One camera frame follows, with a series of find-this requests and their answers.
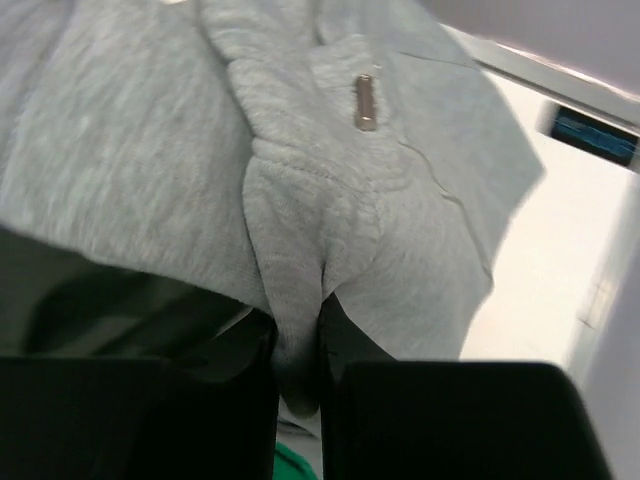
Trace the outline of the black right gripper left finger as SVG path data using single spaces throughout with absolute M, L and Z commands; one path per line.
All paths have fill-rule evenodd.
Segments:
M 181 358 L 1 361 L 5 479 L 268 479 L 274 322 L 250 313 Z

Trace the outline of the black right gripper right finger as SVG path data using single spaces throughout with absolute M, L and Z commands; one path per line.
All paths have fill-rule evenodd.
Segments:
M 400 361 L 328 298 L 319 316 L 327 479 L 608 479 L 581 397 L 540 362 Z

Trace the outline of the green jacket with orange letter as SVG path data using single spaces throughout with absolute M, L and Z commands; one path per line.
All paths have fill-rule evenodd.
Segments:
M 277 441 L 274 451 L 273 480 L 317 480 L 309 462 L 285 444 Z

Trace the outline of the grey zip hoodie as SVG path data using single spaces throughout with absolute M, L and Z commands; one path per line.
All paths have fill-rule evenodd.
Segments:
M 385 351 L 456 358 L 542 173 L 416 1 L 5 1 L 1 224 L 276 321 L 316 412 L 336 295 Z

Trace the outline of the black open suitcase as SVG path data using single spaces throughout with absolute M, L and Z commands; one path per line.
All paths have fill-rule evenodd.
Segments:
M 218 293 L 1 231 L 1 353 L 176 357 L 247 308 Z

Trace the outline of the blue label sticker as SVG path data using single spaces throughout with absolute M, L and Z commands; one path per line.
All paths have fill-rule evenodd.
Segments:
M 548 136 L 618 166 L 629 167 L 639 137 L 566 106 L 557 105 L 547 128 Z

